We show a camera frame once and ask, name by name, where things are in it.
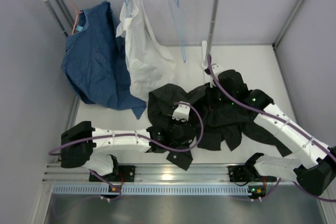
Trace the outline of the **light blue hanger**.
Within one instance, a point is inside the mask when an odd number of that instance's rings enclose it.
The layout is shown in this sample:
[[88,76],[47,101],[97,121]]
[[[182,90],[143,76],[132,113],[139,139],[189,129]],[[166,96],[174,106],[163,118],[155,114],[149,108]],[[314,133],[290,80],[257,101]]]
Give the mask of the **light blue hanger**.
[[173,19],[174,28],[177,34],[182,60],[184,63],[186,63],[184,22],[180,0],[167,0],[167,2]]

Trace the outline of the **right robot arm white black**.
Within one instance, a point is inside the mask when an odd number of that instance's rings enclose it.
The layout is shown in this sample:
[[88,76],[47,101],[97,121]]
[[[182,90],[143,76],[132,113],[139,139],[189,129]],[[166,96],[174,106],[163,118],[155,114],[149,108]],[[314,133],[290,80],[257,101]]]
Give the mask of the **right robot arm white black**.
[[249,89],[239,72],[206,69],[205,118],[207,140],[220,138],[231,151],[243,136],[274,146],[280,157],[257,151],[245,162],[249,181],[262,177],[290,180],[313,196],[321,196],[335,179],[335,147],[320,142],[286,116],[273,98],[260,89]]

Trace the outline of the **black pinstriped shirt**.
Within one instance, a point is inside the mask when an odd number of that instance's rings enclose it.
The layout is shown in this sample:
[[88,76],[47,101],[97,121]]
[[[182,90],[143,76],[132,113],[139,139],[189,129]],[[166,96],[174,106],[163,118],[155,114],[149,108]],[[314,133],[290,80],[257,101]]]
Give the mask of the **black pinstriped shirt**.
[[[174,123],[182,122],[172,119],[172,113],[177,102],[190,104],[190,117],[187,121],[195,131],[196,137],[201,137],[198,147],[208,151],[220,151],[221,143],[226,142],[228,148],[235,150],[242,141],[242,136],[262,144],[277,148],[283,157],[291,154],[291,150],[281,143],[264,127],[255,123],[259,115],[255,111],[240,105],[210,106],[207,98],[209,84],[199,86],[190,92],[175,84],[166,84],[149,93],[148,119],[151,126],[167,129]],[[167,158],[177,167],[188,170],[193,160],[191,151],[173,150]]]

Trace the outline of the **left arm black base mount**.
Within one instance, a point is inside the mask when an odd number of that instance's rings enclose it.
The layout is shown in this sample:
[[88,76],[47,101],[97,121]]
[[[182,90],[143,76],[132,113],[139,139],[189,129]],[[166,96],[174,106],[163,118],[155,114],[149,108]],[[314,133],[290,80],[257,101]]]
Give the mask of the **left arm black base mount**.
[[117,168],[114,168],[111,173],[104,176],[99,173],[97,174],[108,182],[134,182],[135,166],[119,165]]

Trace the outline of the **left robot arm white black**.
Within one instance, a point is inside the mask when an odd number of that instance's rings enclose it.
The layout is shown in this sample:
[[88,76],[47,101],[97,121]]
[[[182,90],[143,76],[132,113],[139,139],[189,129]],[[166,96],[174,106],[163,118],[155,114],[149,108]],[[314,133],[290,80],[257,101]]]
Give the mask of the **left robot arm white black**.
[[171,149],[184,150],[195,139],[195,129],[186,122],[177,122],[167,129],[151,126],[137,131],[112,131],[93,127],[83,121],[61,135],[62,168],[84,167],[93,170],[106,181],[114,181],[119,174],[116,151],[165,153]]

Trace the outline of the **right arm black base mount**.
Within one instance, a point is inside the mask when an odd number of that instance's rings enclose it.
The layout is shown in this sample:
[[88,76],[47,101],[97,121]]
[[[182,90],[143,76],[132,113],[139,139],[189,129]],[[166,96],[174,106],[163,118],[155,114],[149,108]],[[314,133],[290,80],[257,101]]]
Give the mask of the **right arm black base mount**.
[[228,166],[230,182],[244,186],[258,179],[255,171],[245,165]]

